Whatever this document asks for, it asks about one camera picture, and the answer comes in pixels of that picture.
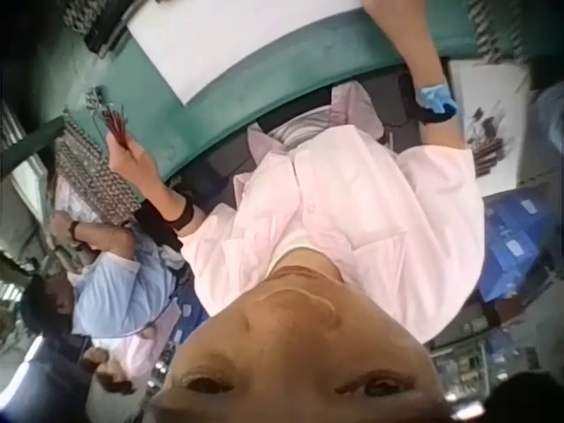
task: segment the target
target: light blue shirt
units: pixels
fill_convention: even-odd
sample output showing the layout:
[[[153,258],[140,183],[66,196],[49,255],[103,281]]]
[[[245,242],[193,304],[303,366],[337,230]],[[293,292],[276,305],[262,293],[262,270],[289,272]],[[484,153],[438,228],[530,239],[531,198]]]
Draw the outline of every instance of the light blue shirt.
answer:
[[[139,332],[170,303],[174,285],[157,245],[136,233],[133,261],[101,253],[75,286],[72,332],[92,338]]]

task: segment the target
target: neck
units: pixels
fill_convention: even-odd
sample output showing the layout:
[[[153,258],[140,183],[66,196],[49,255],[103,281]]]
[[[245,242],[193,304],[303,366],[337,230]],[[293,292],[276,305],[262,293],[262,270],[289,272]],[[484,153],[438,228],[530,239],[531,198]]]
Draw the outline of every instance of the neck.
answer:
[[[343,282],[338,267],[325,254],[314,249],[298,248],[288,251],[272,268],[271,274],[290,266],[306,267],[321,273],[326,278]]]

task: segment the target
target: white cardboard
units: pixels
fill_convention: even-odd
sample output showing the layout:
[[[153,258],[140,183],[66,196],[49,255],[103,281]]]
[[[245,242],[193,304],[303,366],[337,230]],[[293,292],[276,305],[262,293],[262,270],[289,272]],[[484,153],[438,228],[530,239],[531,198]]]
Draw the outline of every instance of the white cardboard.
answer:
[[[490,174],[478,178],[481,195],[517,188],[531,89],[529,69],[515,63],[491,65],[478,60],[451,61],[449,69],[453,94],[463,113],[466,141],[478,108],[486,116],[501,119],[498,134],[504,139],[506,157]]]
[[[129,30],[182,104],[273,41],[361,0],[147,1]]]

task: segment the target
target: blue glove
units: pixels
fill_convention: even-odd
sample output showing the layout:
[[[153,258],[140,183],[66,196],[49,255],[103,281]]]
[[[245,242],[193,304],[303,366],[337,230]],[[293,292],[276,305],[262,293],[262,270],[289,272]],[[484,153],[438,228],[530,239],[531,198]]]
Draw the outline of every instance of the blue glove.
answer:
[[[417,102],[423,108],[431,109],[434,113],[442,115],[446,112],[445,106],[451,106],[458,112],[458,105],[450,94],[449,86],[439,84],[420,88]]]

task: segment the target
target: shirt pocket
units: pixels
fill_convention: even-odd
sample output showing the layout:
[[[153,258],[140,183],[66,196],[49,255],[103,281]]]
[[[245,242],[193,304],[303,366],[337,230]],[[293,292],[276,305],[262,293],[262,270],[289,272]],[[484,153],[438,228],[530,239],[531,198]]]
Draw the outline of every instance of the shirt pocket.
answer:
[[[401,289],[405,235],[369,242],[353,251],[358,284],[386,313],[396,318],[397,293]]]

